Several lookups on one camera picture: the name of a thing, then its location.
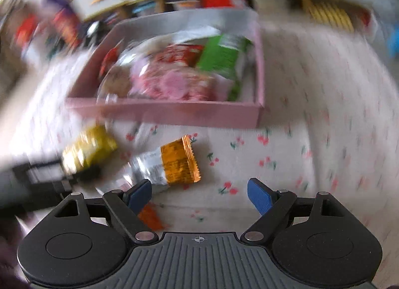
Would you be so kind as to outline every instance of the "red package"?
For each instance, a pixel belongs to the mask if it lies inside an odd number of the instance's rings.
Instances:
[[[37,27],[37,18],[31,14],[27,17],[15,33],[15,43],[23,48],[29,44]]]
[[[102,80],[110,68],[117,62],[119,58],[119,49],[118,45],[112,48],[108,53],[105,55],[104,59],[101,63],[99,79]]]
[[[73,49],[80,45],[79,40],[79,19],[75,14],[69,13],[66,9],[59,11],[54,19],[53,24],[64,41]]]
[[[171,44],[154,57],[154,61],[176,63],[193,67],[201,56],[203,46],[196,44]]]
[[[233,7],[246,8],[246,0],[201,0],[202,7]]]

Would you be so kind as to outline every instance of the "orange wrapper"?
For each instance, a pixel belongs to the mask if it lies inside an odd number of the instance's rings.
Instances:
[[[188,135],[161,146],[161,158],[168,184],[195,183],[201,179]]]
[[[201,179],[188,135],[132,158],[132,172],[137,181],[152,184],[195,183]]]
[[[164,229],[161,219],[159,219],[155,205],[153,203],[147,203],[144,208],[138,214],[139,219],[145,223],[153,231],[160,231]]]

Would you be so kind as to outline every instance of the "pink box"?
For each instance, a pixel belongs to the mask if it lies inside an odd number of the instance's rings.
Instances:
[[[254,102],[188,102],[120,98],[96,99],[102,59],[119,41],[142,41],[157,35],[213,26],[252,40],[256,58]],[[158,124],[254,128],[264,106],[264,57],[258,16],[252,10],[196,9],[155,14],[117,24],[89,58],[71,89],[67,106],[83,117],[134,120]]]

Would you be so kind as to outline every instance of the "food package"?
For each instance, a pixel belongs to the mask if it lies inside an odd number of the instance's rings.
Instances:
[[[109,94],[126,98],[131,88],[129,67],[113,66],[101,82],[97,98],[106,98]]]
[[[175,11],[191,10],[201,7],[200,0],[169,0],[166,4],[172,4]]]
[[[215,78],[194,68],[152,61],[135,85],[140,94],[158,100],[211,100]]]
[[[111,67],[117,62],[120,52],[119,51],[120,44],[121,42],[119,42],[114,48],[108,51],[104,59],[102,60],[100,73],[99,73],[100,80],[102,80],[105,77],[105,75],[107,75]]]
[[[62,153],[66,173],[75,174],[94,164],[102,163],[117,149],[115,139],[104,125],[96,125],[83,132],[79,138]]]
[[[200,58],[202,50],[203,46],[198,44],[171,44],[156,54],[154,61],[193,67]]]
[[[235,82],[228,96],[229,101],[236,101],[240,94],[249,43],[248,39],[233,34],[211,37],[196,65],[202,71],[217,72]]]
[[[171,44],[183,44],[195,39],[220,35],[220,31],[212,26],[203,26],[191,30],[163,34],[142,42],[133,42],[126,47],[116,62],[117,66],[131,66],[137,58],[143,58],[163,51]]]
[[[154,186],[195,183],[201,179],[188,135],[130,160],[132,178]]]
[[[155,210],[155,205],[151,202],[147,203],[137,217],[145,223],[153,231],[161,231],[165,229],[161,219]]]
[[[29,45],[37,25],[37,17],[33,14],[29,15],[15,32],[15,43],[21,48]]]
[[[80,22],[75,13],[64,8],[54,16],[53,24],[69,47],[76,49],[80,45]]]
[[[233,7],[233,8],[246,8],[246,0],[201,0],[202,7]]]

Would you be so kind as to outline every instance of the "bed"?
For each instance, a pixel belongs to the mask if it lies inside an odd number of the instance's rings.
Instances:
[[[298,196],[334,194],[378,238],[384,257],[374,283],[399,282],[399,97],[370,45],[311,23],[263,21],[266,107],[251,130],[107,121],[121,149],[106,177],[131,155],[189,134],[202,175],[153,196],[170,231],[236,231],[259,213],[246,186],[256,177]],[[55,61],[11,142],[14,155],[49,157],[86,125],[64,106],[89,52]],[[99,196],[93,184],[87,197]]]

